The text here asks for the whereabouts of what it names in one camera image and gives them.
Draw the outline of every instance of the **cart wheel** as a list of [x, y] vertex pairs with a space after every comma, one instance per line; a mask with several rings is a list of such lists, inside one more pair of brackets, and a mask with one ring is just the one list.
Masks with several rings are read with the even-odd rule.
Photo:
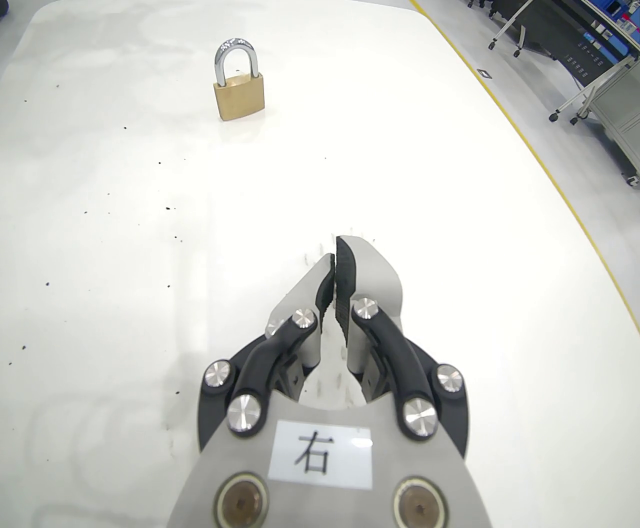
[[640, 179], [638, 179], [638, 174], [635, 173], [633, 176], [626, 176], [625, 177], [625, 181], [627, 182], [627, 185], [629, 185], [629, 187], [638, 187], [638, 184], [640, 183]]

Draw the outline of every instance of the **white label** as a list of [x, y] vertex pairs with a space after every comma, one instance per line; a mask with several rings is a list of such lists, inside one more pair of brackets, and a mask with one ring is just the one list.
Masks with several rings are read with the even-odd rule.
[[371, 430], [278, 420], [271, 480], [370, 490]]

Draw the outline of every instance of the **chinese character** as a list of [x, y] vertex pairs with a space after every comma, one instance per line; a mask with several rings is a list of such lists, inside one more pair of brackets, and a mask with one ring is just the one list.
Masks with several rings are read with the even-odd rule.
[[[308, 471], [321, 471], [323, 475], [326, 475], [326, 459], [329, 456], [329, 452], [328, 451], [312, 451], [311, 448], [314, 445], [314, 442], [322, 442], [324, 444], [332, 444], [333, 443], [333, 439], [332, 438], [318, 438], [318, 432], [314, 431], [314, 435], [312, 437], [308, 437], [308, 436], [299, 436], [298, 440], [303, 440], [305, 442], [308, 442], [309, 445], [307, 446], [307, 449], [305, 449], [305, 452], [303, 454], [300, 455], [300, 457], [296, 460], [294, 465], [298, 465], [298, 463], [303, 459], [306, 458], [305, 461], [305, 473], [307, 473]], [[310, 458], [312, 456], [321, 456], [323, 459], [322, 462], [322, 467], [313, 467], [309, 465], [309, 461]]]

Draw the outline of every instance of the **padlock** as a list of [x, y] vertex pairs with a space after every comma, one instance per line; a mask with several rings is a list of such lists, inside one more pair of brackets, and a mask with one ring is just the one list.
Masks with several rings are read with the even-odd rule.
[[[249, 55], [251, 73], [225, 79], [225, 57], [234, 49], [243, 49]], [[258, 56], [244, 38], [231, 38], [224, 42], [214, 59], [218, 112], [223, 121], [238, 119], [264, 109], [264, 79], [258, 71]]]

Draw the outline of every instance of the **white table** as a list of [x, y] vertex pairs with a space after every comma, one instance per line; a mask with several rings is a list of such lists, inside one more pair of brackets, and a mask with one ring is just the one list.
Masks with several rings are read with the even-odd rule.
[[[266, 110], [222, 123], [212, 59], [232, 36], [258, 52]], [[62, 0], [33, 19], [0, 105], [0, 525], [162, 525], [197, 457], [202, 371], [345, 233], [399, 273], [406, 335], [465, 374], [494, 525], [637, 525], [638, 332], [418, 13]], [[488, 131], [499, 157], [459, 139]], [[339, 355], [324, 351], [325, 388]]]

